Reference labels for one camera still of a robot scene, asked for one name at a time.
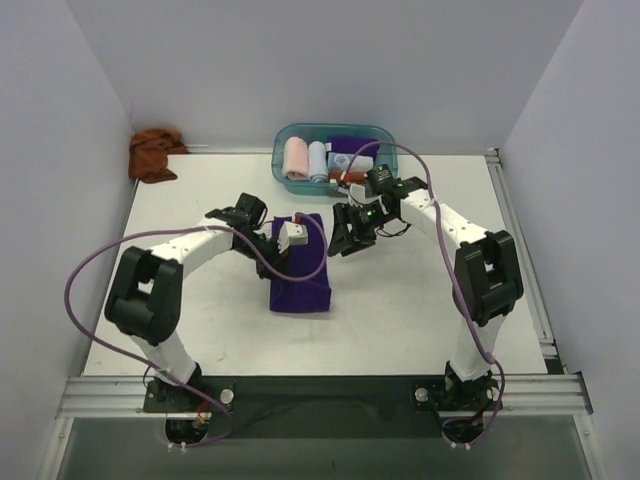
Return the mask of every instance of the purple fabric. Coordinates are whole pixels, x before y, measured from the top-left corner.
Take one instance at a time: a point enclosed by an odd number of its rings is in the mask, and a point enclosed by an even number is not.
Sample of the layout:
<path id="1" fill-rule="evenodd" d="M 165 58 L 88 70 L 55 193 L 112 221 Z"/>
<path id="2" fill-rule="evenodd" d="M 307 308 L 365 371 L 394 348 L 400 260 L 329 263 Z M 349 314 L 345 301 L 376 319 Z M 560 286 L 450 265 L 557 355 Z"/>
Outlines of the purple fabric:
<path id="1" fill-rule="evenodd" d="M 337 153 L 356 153 L 360 147 L 375 141 L 375 138 L 354 137 L 351 135 L 332 135 L 327 140 L 331 144 L 331 151 Z M 360 152 L 360 155 L 373 157 L 375 160 L 379 148 L 380 145 L 373 145 L 364 152 Z"/>
<path id="2" fill-rule="evenodd" d="M 317 213 L 310 214 L 314 220 L 322 225 L 322 217 Z M 275 217 L 272 225 L 272 236 L 277 237 L 280 228 L 291 217 Z M 292 277 L 300 277 L 313 272 L 322 261 L 324 244 L 320 232 L 301 219 L 302 225 L 307 227 L 309 241 L 306 245 L 291 247 L 287 258 L 286 273 Z M 271 294 L 269 310 L 280 313 L 316 313 L 328 312 L 331 304 L 331 288 L 327 266 L 311 280 L 292 283 L 275 278 L 271 280 Z"/>

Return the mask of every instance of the orange rag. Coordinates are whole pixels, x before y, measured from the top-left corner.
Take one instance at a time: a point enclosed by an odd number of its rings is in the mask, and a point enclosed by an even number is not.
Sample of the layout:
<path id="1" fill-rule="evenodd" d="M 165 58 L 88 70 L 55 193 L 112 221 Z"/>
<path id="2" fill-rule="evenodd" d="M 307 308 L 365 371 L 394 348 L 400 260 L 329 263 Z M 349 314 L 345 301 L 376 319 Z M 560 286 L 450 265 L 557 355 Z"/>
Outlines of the orange rag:
<path id="1" fill-rule="evenodd" d="M 149 128 L 136 133 L 129 145 L 129 178 L 139 178 L 144 183 L 178 178 L 167 168 L 167 155 L 187 153 L 180 137 L 178 130 L 169 128 Z"/>

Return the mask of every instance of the white table surface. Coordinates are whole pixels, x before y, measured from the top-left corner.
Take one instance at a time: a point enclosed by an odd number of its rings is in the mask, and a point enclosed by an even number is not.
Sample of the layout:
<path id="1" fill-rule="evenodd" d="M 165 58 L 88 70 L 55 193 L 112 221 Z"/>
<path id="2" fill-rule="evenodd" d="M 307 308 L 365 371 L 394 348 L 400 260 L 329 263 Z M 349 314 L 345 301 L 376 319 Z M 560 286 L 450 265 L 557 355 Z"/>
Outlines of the white table surface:
<path id="1" fill-rule="evenodd" d="M 427 156 L 438 197 L 475 223 L 504 228 L 481 156 Z M 422 176 L 401 156 L 400 175 Z M 213 208 L 234 205 L 242 192 L 258 196 L 269 215 L 295 210 L 322 214 L 327 236 L 336 199 L 288 193 L 271 176 L 270 155 L 176 155 L 178 179 L 138 186 L 126 233 L 195 225 Z M 156 237 L 136 241 L 146 248 Z M 416 230 L 380 239 L 347 258 L 329 259 L 331 311 L 282 315 L 269 311 L 269 281 L 255 264 L 229 252 L 185 282 L 178 332 L 208 375 L 440 374 L 460 326 L 438 246 Z M 96 333 L 138 352 L 102 317 Z M 507 373 L 546 373 L 526 298 L 500 331 L 496 357 Z M 93 345 L 85 375 L 140 375 L 145 367 Z"/>

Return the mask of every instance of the screw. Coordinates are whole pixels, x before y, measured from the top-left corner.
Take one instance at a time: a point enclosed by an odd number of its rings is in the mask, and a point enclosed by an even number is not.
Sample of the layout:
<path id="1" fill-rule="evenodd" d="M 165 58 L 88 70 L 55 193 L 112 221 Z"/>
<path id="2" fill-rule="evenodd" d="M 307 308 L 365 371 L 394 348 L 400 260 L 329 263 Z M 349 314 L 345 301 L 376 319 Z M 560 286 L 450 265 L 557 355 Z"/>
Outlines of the screw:
<path id="1" fill-rule="evenodd" d="M 490 389 L 487 390 L 487 398 L 489 400 L 497 399 L 499 394 L 500 394 L 500 390 L 498 390 L 496 387 L 491 387 Z"/>
<path id="2" fill-rule="evenodd" d="M 429 399 L 429 392 L 427 392 L 427 389 L 424 387 L 416 389 L 414 395 L 416 396 L 416 400 L 420 403 L 426 402 Z"/>
<path id="3" fill-rule="evenodd" d="M 220 392 L 220 401 L 225 405 L 229 405 L 233 402 L 233 390 L 225 388 Z"/>

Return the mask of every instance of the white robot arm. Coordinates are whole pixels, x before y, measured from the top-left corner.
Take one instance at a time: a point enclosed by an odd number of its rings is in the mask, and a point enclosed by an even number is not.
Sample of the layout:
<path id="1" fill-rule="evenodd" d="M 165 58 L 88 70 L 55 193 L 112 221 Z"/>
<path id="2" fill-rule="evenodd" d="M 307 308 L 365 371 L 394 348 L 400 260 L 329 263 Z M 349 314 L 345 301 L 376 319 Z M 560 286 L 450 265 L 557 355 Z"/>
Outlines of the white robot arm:
<path id="1" fill-rule="evenodd" d="M 356 200 L 354 205 L 334 206 L 330 256 L 350 255 L 371 247 L 376 242 L 376 230 L 394 219 L 419 229 L 438 243 L 436 209 L 424 181 L 416 177 L 394 179 L 384 165 L 371 170 L 368 176 L 369 187 L 378 198 L 368 204 Z M 484 350 L 491 353 L 505 316 L 523 294 L 513 238 L 505 231 L 489 232 L 448 205 L 438 203 L 456 279 Z M 457 385 L 477 381 L 480 386 L 474 390 L 482 390 L 491 376 L 490 366 L 478 351 L 464 319 L 445 374 Z"/>
<path id="2" fill-rule="evenodd" d="M 407 198 L 400 201 L 400 211 L 400 218 L 404 222 L 418 228 L 436 244 L 438 243 L 435 207 L 429 200 L 426 190 L 420 189 L 409 193 Z M 440 203 L 440 211 L 444 239 L 450 255 L 464 244 L 482 242 L 487 238 L 487 229 L 470 222 L 447 204 Z M 478 351 L 466 321 L 464 318 L 461 320 L 458 341 L 449 365 L 457 377 L 462 382 L 466 382 L 486 375 L 491 367 Z M 498 314 L 483 326 L 476 324 L 478 337 L 487 352 L 493 352 L 504 320 L 505 315 Z"/>
<path id="3" fill-rule="evenodd" d="M 242 194 L 235 207 L 213 210 L 198 223 L 225 226 L 249 237 L 260 253 L 276 267 L 284 265 L 287 249 L 307 242 L 306 227 L 285 222 L 277 240 L 257 233 L 266 206 L 256 197 Z M 148 250 L 130 247 L 120 258 L 107 296 L 105 317 L 140 347 L 159 371 L 156 377 L 173 385 L 163 372 L 184 383 L 193 383 L 201 372 L 178 336 L 182 282 L 216 255 L 236 250 L 255 259 L 253 252 L 230 231 L 203 230 L 176 237 Z M 270 274 L 257 264 L 260 277 Z"/>

